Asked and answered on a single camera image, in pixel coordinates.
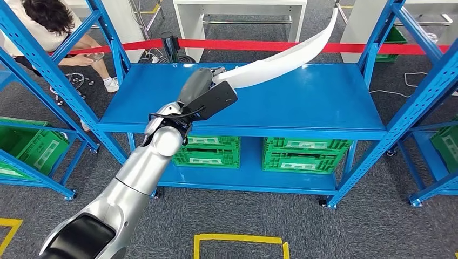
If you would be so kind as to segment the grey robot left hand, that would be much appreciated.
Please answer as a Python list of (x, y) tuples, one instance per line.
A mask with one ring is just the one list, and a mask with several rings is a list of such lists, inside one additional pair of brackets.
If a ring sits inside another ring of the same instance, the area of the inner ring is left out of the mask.
[(181, 107), (188, 105), (214, 86), (213, 77), (225, 72), (223, 66), (195, 70), (183, 85), (177, 102)]

